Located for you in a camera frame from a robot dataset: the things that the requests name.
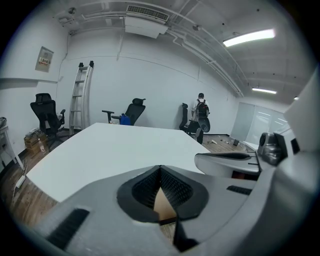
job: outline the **ceiling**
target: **ceiling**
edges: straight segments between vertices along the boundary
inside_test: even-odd
[[[70,33],[103,28],[124,28],[128,5],[169,15],[165,24],[172,40],[200,49],[204,61],[238,91],[240,96],[272,97],[291,103],[315,70],[316,60],[290,17],[274,2],[265,0],[51,0],[54,18]],[[76,8],[69,14],[69,8]],[[199,25],[199,31],[193,29]],[[225,47],[237,35],[274,29],[275,37]],[[277,91],[252,92],[251,88]]]

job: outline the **person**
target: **person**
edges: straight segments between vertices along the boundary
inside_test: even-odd
[[[198,113],[197,113],[197,110],[198,110],[198,105],[199,105],[201,102],[204,102],[204,103],[208,106],[208,109],[210,110],[209,103],[208,103],[208,101],[205,99],[205,95],[204,95],[203,93],[199,93],[198,99],[196,99],[196,100],[194,101],[194,104],[193,104],[193,107],[192,107],[192,110],[191,110],[192,120],[193,120],[193,121],[198,121]]]

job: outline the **fluorescent light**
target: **fluorescent light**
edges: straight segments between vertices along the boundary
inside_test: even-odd
[[[259,88],[252,88],[252,91],[264,92],[264,93],[269,93],[269,94],[276,94],[277,93],[275,90],[265,90],[265,89],[259,89]]]
[[[266,113],[262,113],[262,112],[258,112],[258,113],[260,113],[260,114],[264,114],[264,115],[267,115],[267,116],[270,116],[269,114],[266,114]]]
[[[229,46],[234,46],[244,42],[249,42],[249,41],[258,40],[258,39],[274,38],[274,37],[275,37],[274,30],[266,29],[258,32],[243,34],[243,35],[225,40],[223,41],[223,43],[226,47],[229,47]]]

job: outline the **bottle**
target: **bottle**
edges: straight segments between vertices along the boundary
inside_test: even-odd
[[[38,144],[39,144],[39,148],[42,152],[42,154],[44,155],[46,153],[46,150],[45,150],[45,146],[44,144],[41,142],[40,138],[38,138]]]

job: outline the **aluminum ladder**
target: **aluminum ladder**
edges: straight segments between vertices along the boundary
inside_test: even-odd
[[[91,60],[89,66],[84,66],[82,62],[80,62],[78,70],[75,75],[73,89],[72,89],[72,96],[71,96],[71,104],[70,104],[70,113],[69,113],[69,136],[75,134],[75,127],[81,128],[84,130],[86,125],[86,110],[87,110],[87,102],[86,102],[86,93],[87,87],[90,80],[90,75],[92,73],[94,67],[94,62]],[[79,89],[79,84],[83,83],[82,93]],[[77,101],[78,98],[81,98],[81,108],[77,109]],[[81,113],[81,124],[77,124],[77,115],[75,113]]]

